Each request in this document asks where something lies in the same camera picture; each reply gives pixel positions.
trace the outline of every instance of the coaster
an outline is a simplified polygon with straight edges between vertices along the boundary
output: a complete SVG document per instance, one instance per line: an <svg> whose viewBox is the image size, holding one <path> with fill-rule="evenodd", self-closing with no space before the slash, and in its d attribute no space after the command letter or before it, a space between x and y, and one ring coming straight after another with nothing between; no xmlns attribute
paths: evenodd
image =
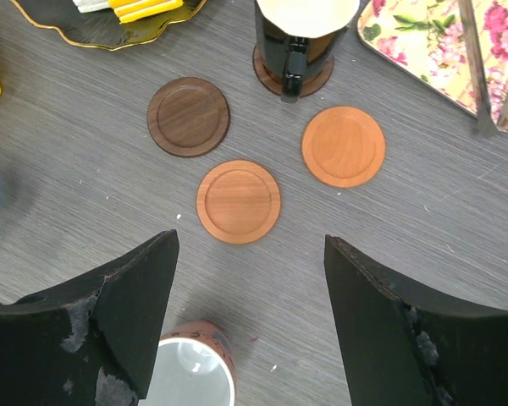
<svg viewBox="0 0 508 406"><path fill-rule="evenodd" d="M228 133L229 108L222 92L198 78L164 85L146 113L151 137L172 155L194 157L216 148Z"/></svg>
<svg viewBox="0 0 508 406"><path fill-rule="evenodd" d="M203 227L216 239L252 243L267 234L279 218L279 186L257 163L221 163L202 180L196 207Z"/></svg>
<svg viewBox="0 0 508 406"><path fill-rule="evenodd" d="M262 82L269 91L275 95L279 95L282 89L282 81L280 77L271 73L263 63L262 54L258 49L257 45L254 47L254 53L252 54L252 63L254 64L254 71L256 72L257 78ZM310 96L322 89L322 87L329 80L329 76L333 72L334 57L331 58L324 64L322 72L315 78L307 79L303 82L301 88L301 97Z"/></svg>
<svg viewBox="0 0 508 406"><path fill-rule="evenodd" d="M331 107L307 125L301 144L306 167L320 181L353 188L382 167L386 144L377 122L354 107Z"/></svg>

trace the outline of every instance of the mug handle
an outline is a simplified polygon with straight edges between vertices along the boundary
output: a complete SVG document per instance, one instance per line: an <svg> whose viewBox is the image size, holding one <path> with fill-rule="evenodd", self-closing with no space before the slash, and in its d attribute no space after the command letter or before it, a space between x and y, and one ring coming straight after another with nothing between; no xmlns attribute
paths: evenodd
<svg viewBox="0 0 508 406"><path fill-rule="evenodd" d="M303 78L306 72L306 57L308 54L308 39L292 36L288 44L288 55L282 73L282 91L280 100L295 103L301 94Z"/></svg>

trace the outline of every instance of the black plate with gold rim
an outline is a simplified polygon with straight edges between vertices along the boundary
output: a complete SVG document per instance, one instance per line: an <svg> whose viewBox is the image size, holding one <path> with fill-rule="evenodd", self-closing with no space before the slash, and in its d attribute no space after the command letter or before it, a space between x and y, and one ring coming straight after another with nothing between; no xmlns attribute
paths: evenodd
<svg viewBox="0 0 508 406"><path fill-rule="evenodd" d="M171 24L194 17L206 0L184 0L182 7L120 24L112 9L82 14L73 0L12 0L39 28L55 29L71 45L110 51L156 40Z"/></svg>

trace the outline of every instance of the gray wooden table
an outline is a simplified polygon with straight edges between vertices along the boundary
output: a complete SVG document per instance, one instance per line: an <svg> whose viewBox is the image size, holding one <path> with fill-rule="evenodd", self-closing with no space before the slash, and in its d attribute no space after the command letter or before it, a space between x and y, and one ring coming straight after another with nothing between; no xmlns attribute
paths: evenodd
<svg viewBox="0 0 508 406"><path fill-rule="evenodd" d="M159 41L119 52L71 47L0 0L0 302L177 228L164 329L198 318L225 329L237 404L350 404L324 234L446 293L508 309L508 136L476 137L473 118L353 31L328 84L284 105L252 71L254 38L251 0L210 0ZM197 159L167 155L146 130L152 95L180 76L210 80L231 108L228 137ZM306 123L342 104L372 114L387 141L379 175L348 190L316 181L300 153ZM267 167L283 194L276 228L241 247L213 239L195 208L203 176L234 158Z"/></svg>

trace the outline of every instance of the dark brown coaster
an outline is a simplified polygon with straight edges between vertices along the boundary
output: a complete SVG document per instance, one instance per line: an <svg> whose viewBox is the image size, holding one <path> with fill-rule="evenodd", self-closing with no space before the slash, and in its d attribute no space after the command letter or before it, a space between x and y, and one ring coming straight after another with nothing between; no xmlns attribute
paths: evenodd
<svg viewBox="0 0 508 406"><path fill-rule="evenodd" d="M197 191L197 215L215 238L252 243L267 234L280 213L280 191L267 169L250 161L213 168Z"/></svg>
<svg viewBox="0 0 508 406"><path fill-rule="evenodd" d="M254 71L256 72L257 78L262 82L269 91L274 93L275 95L279 95L281 93L282 81L280 77L271 73L263 64L262 54L258 49L257 45L254 47L254 53L252 54L252 63L254 64ZM332 56L323 66L322 72L315 78L310 78L303 82L303 87L301 89L301 97L310 96L312 93L315 93L322 89L322 87L329 80L329 76L333 72L334 66L334 57Z"/></svg>
<svg viewBox="0 0 508 406"><path fill-rule="evenodd" d="M307 125L301 151L318 180L336 188L369 181L382 167L386 144L374 118L354 107L331 107Z"/></svg>
<svg viewBox="0 0 508 406"><path fill-rule="evenodd" d="M166 152L183 157L207 154L229 128L229 108L222 92L198 78L164 85L151 99L146 122L154 141Z"/></svg>

